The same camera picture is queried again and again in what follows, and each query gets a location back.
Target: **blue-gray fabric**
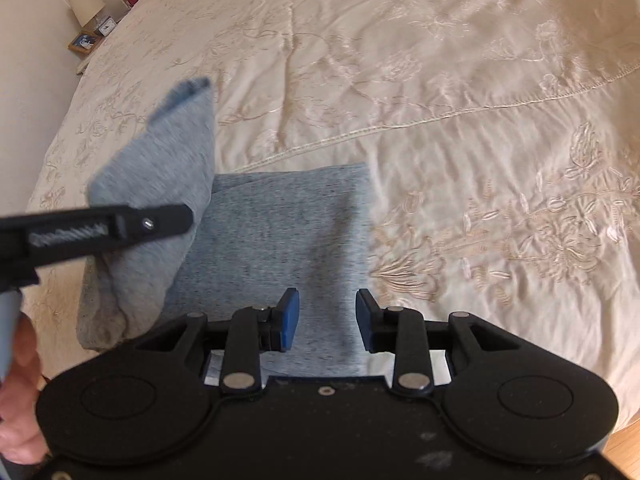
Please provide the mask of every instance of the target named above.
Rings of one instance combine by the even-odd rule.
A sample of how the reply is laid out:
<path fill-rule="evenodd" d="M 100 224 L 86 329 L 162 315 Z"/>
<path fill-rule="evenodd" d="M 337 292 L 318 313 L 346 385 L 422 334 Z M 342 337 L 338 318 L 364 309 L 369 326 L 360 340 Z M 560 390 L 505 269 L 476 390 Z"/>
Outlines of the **blue-gray fabric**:
<path fill-rule="evenodd" d="M 264 371 L 364 374 L 367 354 L 354 298 L 367 284 L 367 168 L 214 178 L 211 103 L 208 81 L 181 84 L 149 119 L 147 131 L 92 181 L 92 205 L 184 202 L 196 223 L 183 237 L 88 265 L 79 341 L 86 348 L 112 348 L 193 311 L 229 319 L 238 308 L 275 306 L 295 286 L 301 310 L 294 347 L 262 355 Z M 214 374 L 221 360 L 213 356 Z"/>

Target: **beige lampshade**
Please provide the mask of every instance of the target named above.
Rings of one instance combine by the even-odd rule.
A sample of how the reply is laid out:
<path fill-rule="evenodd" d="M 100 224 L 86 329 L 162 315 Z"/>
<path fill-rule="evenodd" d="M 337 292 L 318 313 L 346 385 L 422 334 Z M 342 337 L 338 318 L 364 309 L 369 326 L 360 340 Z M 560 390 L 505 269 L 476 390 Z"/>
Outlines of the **beige lampshade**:
<path fill-rule="evenodd" d="M 104 5 L 102 0 L 71 0 L 71 9 L 83 27 L 104 9 Z"/>

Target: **stitched seam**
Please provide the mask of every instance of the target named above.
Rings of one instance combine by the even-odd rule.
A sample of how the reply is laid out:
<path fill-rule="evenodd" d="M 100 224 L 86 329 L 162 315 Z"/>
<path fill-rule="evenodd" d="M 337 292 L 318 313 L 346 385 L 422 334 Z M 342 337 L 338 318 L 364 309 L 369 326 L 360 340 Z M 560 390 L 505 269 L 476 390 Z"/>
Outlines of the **stitched seam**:
<path fill-rule="evenodd" d="M 617 74 L 614 77 L 605 79 L 595 85 L 592 86 L 580 86 L 580 88 L 578 88 L 577 90 L 574 90 L 572 92 L 567 92 L 565 94 L 558 94 L 555 96 L 550 96 L 550 97 L 546 97 L 546 98 L 542 98 L 542 99 L 532 99 L 529 101 L 523 101 L 523 100 L 518 100 L 518 101 L 514 101 L 513 103 L 510 104 L 505 104 L 505 105 L 488 105 L 488 106 L 483 106 L 480 108 L 467 108 L 465 110 L 459 110 L 457 112 L 450 112 L 447 114 L 441 114 L 439 116 L 435 116 L 435 117 L 431 117 L 428 119 L 421 119 L 421 120 L 417 120 L 417 121 L 411 121 L 409 123 L 401 123 L 401 124 L 384 124 L 384 125 L 379 125 L 379 126 L 368 126 L 367 128 L 361 128 L 359 130 L 352 130 L 350 132 L 344 133 L 344 134 L 340 134 L 337 136 L 333 136 L 333 137 L 329 137 L 327 139 L 321 139 L 321 140 L 316 140 L 315 142 L 310 142 L 308 144 L 303 144 L 302 146 L 296 146 L 295 148 L 289 148 L 288 150 L 286 150 L 285 152 L 281 152 L 281 153 L 275 153 L 274 155 L 268 156 L 267 158 L 264 158 L 263 160 L 260 160 L 258 162 L 252 162 L 251 164 L 247 164 L 245 166 L 242 166 L 236 170 L 233 170 L 232 173 L 244 173 L 246 171 L 251 171 L 251 170 L 255 170 L 257 168 L 260 168 L 262 166 L 268 166 L 269 164 L 273 163 L 273 162 L 277 162 L 279 160 L 283 160 L 285 158 L 291 158 L 293 156 L 296 155 L 300 155 L 301 153 L 307 153 L 307 152 L 311 152 L 317 148 L 324 148 L 326 146 L 331 146 L 332 144 L 339 144 L 340 142 L 345 142 L 346 140 L 351 140 L 351 139 L 357 139 L 359 137 L 365 137 L 365 136 L 369 136 L 378 132 L 386 132 L 389 130 L 399 130 L 402 128 L 409 128 L 411 126 L 416 126 L 418 124 L 427 124 L 427 123 L 434 123 L 437 121 L 441 121 L 443 119 L 450 119 L 452 117 L 457 117 L 457 116 L 461 116 L 461 115 L 467 115 L 467 114 L 473 114 L 476 112 L 484 112 L 486 110 L 495 110 L 495 109 L 502 109 L 502 108 L 517 108 L 520 106 L 527 106 L 527 105 L 533 105 L 533 104 L 540 104 L 540 103 L 545 103 L 547 101 L 559 101 L 560 99 L 567 99 L 569 97 L 573 97 L 576 95 L 581 95 L 581 94 L 585 94 L 591 90 L 596 90 L 598 88 L 603 87 L 604 85 L 607 85 L 609 83 L 613 83 L 614 81 L 617 81 L 619 79 L 622 79 L 626 76 L 628 76 L 629 74 L 635 72 L 636 70 L 638 70 L 640 68 L 640 62 L 638 62 L 637 64 L 623 70 L 622 72 L 620 72 L 619 74 Z"/>

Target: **cream bedspread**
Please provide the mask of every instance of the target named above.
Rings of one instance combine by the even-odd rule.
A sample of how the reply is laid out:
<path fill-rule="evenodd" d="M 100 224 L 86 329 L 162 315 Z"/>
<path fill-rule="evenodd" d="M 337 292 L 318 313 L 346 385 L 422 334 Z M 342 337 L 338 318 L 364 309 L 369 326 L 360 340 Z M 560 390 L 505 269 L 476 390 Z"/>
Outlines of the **cream bedspread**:
<path fill-rule="evenodd" d="M 640 0 L 140 0 L 89 65 L 31 210 L 89 177 L 178 80 L 219 91 L 219 172 L 366 161 L 380 303 L 469 310 L 640 410 Z M 26 310 L 55 374 L 84 263 Z"/>

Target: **picture frame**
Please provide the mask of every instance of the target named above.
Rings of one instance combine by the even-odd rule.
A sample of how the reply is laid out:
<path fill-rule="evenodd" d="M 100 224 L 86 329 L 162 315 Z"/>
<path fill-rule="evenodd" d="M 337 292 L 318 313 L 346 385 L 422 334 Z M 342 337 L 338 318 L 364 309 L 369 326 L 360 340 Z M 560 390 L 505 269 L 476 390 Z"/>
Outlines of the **picture frame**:
<path fill-rule="evenodd" d="M 81 30 L 76 38 L 69 43 L 69 50 L 79 52 L 80 54 L 90 54 L 103 39 L 103 37 L 94 32 Z"/>

